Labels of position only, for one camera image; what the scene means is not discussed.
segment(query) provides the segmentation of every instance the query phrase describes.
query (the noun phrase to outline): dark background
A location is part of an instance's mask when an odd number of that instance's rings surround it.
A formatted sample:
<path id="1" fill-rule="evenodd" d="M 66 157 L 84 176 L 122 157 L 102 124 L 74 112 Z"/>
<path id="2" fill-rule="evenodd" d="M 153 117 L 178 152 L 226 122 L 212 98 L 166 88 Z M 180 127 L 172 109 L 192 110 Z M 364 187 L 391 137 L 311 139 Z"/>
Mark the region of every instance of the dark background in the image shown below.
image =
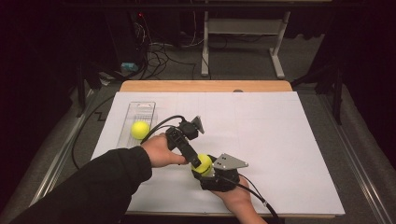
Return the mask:
<path id="1" fill-rule="evenodd" d="M 396 119 L 393 117 L 396 114 L 393 88 L 396 79 L 393 21 L 396 18 L 391 6 L 390 0 L 382 0 L 370 4 L 367 10 L 297 10 L 291 13 L 285 37 L 303 34 L 309 39 L 326 34 L 311 70 L 334 59 L 341 64 L 343 79 L 357 108 L 377 143 L 395 165 L 391 154 L 396 147 Z M 176 46 L 180 31 L 190 35 L 194 32 L 190 13 L 144 13 L 154 35 Z M 233 13 L 233 16 L 271 18 L 281 13 L 263 10 L 257 14 Z M 141 52 L 135 51 L 134 31 L 128 29 L 130 22 L 126 18 L 130 15 L 126 12 L 117 15 L 77 13 L 59 9 L 59 5 L 50 0 L 0 3 L 3 78 L 0 210 L 50 130 L 71 105 L 69 93 L 76 87 L 76 68 L 88 60 L 119 70 L 125 55 L 133 55 L 136 60 L 140 57 Z M 197 12 L 198 33 L 203 29 L 203 15 Z M 229 14 L 223 12 L 216 16 L 228 17 Z M 115 24 L 112 21 L 124 22 Z M 83 74 L 86 78 L 96 76 L 85 66 Z M 308 81 L 322 79 L 314 77 Z"/>

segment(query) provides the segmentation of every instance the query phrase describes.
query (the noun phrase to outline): human arm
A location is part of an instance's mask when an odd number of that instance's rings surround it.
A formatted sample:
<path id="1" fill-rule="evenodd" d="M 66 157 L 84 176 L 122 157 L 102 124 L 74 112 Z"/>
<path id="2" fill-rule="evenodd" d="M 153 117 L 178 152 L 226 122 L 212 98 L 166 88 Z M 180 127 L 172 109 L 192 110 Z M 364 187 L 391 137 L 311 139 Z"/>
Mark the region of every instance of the human arm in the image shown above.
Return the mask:
<path id="1" fill-rule="evenodd" d="M 239 184 L 248 187 L 248 182 L 244 177 L 239 176 L 239 179 Z M 236 218 L 238 218 L 241 224 L 267 223 L 257 214 L 251 202 L 250 192 L 247 190 L 236 187 L 226 192 L 212 192 L 223 200 L 224 205 L 236 216 Z"/>
<path id="2" fill-rule="evenodd" d="M 151 167 L 186 163 L 163 134 L 141 147 L 109 150 L 88 162 L 11 223 L 117 223 Z"/>

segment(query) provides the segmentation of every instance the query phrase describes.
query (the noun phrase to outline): white table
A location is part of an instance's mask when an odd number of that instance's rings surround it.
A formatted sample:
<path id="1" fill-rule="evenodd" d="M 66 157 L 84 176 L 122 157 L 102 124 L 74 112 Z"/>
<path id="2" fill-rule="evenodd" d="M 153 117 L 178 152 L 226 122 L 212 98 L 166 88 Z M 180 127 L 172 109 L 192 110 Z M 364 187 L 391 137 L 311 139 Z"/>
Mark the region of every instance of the white table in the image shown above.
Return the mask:
<path id="1" fill-rule="evenodd" d="M 205 134 L 192 140 L 192 147 L 248 162 L 239 173 L 256 185 L 280 217 L 345 213 L 296 92 L 118 92 L 93 158 L 116 148 L 128 104 L 136 101 L 155 102 L 158 122 L 174 115 L 187 120 L 200 115 Z M 253 202 L 260 214 L 270 216 L 259 200 Z M 133 196 L 128 213 L 231 215 L 220 199 L 201 190 L 190 166 L 179 165 L 154 169 Z"/>
<path id="2" fill-rule="evenodd" d="M 220 2 L 330 2 L 332 0 L 220 0 Z M 249 34 L 249 35 L 276 35 L 276 42 L 273 48 L 269 48 L 272 63 L 274 65 L 276 76 L 284 79 L 285 74 L 278 57 L 280 45 L 283 40 L 286 28 L 289 23 L 290 12 L 285 11 L 283 18 L 277 20 L 247 20 L 247 19 L 216 19 L 209 18 L 209 13 L 205 12 L 204 21 L 204 46 L 202 51 L 201 75 L 203 77 L 209 74 L 209 34 Z"/>

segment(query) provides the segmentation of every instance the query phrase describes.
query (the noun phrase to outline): black cable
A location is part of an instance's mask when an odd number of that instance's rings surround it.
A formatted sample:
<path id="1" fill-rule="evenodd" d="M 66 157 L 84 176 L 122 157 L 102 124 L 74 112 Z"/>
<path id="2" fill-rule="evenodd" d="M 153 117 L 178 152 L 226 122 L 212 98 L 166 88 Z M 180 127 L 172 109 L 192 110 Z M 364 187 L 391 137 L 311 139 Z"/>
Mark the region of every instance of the black cable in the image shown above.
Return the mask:
<path id="1" fill-rule="evenodd" d="M 257 191 L 257 193 L 260 195 L 260 197 L 262 197 L 262 195 L 260 194 L 260 192 L 259 192 L 259 190 L 256 188 L 256 186 L 254 186 L 254 184 L 247 178 L 247 177 L 245 177 L 244 175 L 241 175 L 242 177 L 244 177 L 249 183 L 250 183 L 250 185 L 251 186 L 253 186 L 253 188 Z"/>
<path id="2" fill-rule="evenodd" d="M 260 193 L 256 193 L 256 192 L 254 192 L 252 189 L 250 189 L 250 188 L 248 188 L 248 187 L 245 187 L 245 186 L 243 186 L 243 185 L 241 185 L 241 184 L 239 184 L 239 183 L 236 183 L 236 182 L 234 182 L 234 181 L 232 181 L 231 179 L 229 179 L 229 178 L 226 178 L 226 177 L 224 177 L 224 176 L 222 176 L 222 175 L 219 175 L 219 178 L 221 178 L 221 179 L 223 179 L 223 180 L 225 180 L 225 181 L 228 181 L 228 182 L 230 182 L 230 183 L 232 183 L 232 184 L 235 184 L 237 187 L 239 187 L 239 188 L 242 188 L 242 189 L 245 189 L 245 190 L 247 190 L 248 192 L 250 192 L 251 194 L 253 194 L 254 196 L 256 196 L 256 198 L 258 198 L 261 202 L 262 202 L 262 204 L 270 211 L 270 213 L 271 213 L 271 215 L 276 219 L 276 221 L 279 223 L 279 224 L 282 224 L 282 221 L 280 220 L 280 218 L 279 218 L 279 216 L 277 215 L 277 213 L 276 213 L 276 211 L 274 210 L 274 208 L 271 206 L 271 204 L 269 204 L 261 195 L 260 195 Z"/>
<path id="3" fill-rule="evenodd" d="M 163 54 L 165 54 L 166 57 L 167 57 L 167 58 L 169 59 L 169 61 L 171 61 L 171 62 L 180 63 L 180 64 L 186 64 L 186 65 L 192 65 L 191 77 L 192 77 L 192 79 L 193 79 L 196 63 L 182 63 L 182 62 L 179 62 L 179 61 L 176 61 L 176 60 L 172 59 L 172 58 L 169 57 L 169 55 L 166 53 L 165 46 L 163 46 Z"/>
<path id="4" fill-rule="evenodd" d="M 212 80 L 212 75 L 211 75 L 211 73 L 210 73 L 209 64 L 206 62 L 204 56 L 202 56 L 201 58 L 202 58 L 202 60 L 204 60 L 204 63 L 206 64 L 206 67 L 207 67 L 207 74 L 209 75 L 209 80 Z"/>
<path id="5" fill-rule="evenodd" d="M 149 137 L 150 137 L 153 133 L 157 132 L 163 124 L 165 124 L 167 121 L 169 121 L 169 120 L 171 120 L 171 119 L 181 119 L 182 122 L 183 122 L 183 121 L 186 121 L 186 119 L 184 119 L 184 117 L 181 116 L 181 115 L 174 115 L 174 116 L 172 116 L 172 117 L 170 117 L 170 118 L 167 118 L 167 119 L 161 121 L 159 124 L 157 124 L 154 128 L 152 128 L 152 129 L 148 132 L 148 134 L 146 135 L 146 137 L 142 139 L 142 141 L 140 142 L 140 144 L 143 144 L 144 142 L 146 142 L 146 141 L 149 139 Z"/>
<path id="6" fill-rule="evenodd" d="M 75 154 L 74 154 L 74 153 L 75 153 L 76 142 L 77 142 L 79 136 L 81 135 L 81 132 L 82 132 L 82 130 L 83 130 L 85 124 L 86 124 L 87 121 L 90 119 L 90 117 L 92 116 L 92 114 L 94 114 L 94 113 L 96 112 L 96 110 L 97 110 L 100 106 L 104 105 L 104 104 L 105 104 L 107 101 L 109 101 L 111 98 L 114 98 L 114 96 L 115 96 L 115 95 L 112 95 L 112 96 L 108 97 L 108 98 L 105 99 L 101 104 L 99 104 L 99 105 L 90 113 L 90 115 L 84 120 L 84 122 L 82 123 L 81 127 L 80 127 L 79 130 L 78 130 L 78 133 L 77 133 L 77 135 L 76 135 L 76 139 L 73 141 L 72 150 L 71 150 L 72 161 L 73 161 L 74 165 L 76 166 L 76 168 L 77 168 L 78 170 L 79 170 L 79 166 L 77 165 L 76 158 L 75 158 Z"/>

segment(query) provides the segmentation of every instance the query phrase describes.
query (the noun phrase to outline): white stand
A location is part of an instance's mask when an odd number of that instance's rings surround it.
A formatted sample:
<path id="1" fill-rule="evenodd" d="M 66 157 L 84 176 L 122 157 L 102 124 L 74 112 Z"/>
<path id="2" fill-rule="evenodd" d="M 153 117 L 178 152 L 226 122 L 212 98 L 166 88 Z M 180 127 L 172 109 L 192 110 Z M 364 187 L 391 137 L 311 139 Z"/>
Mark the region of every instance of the white stand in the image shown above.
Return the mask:
<path id="1" fill-rule="evenodd" d="M 277 56 L 282 43 L 283 35 L 289 22 L 290 12 L 285 12 L 283 20 L 236 20 L 236 19 L 209 19 L 205 12 L 204 48 L 202 53 L 201 74 L 209 74 L 209 48 L 207 46 L 209 34 L 250 34 L 250 35 L 277 35 L 276 46 L 270 48 L 270 55 L 276 70 L 276 76 L 284 79 L 282 66 Z"/>

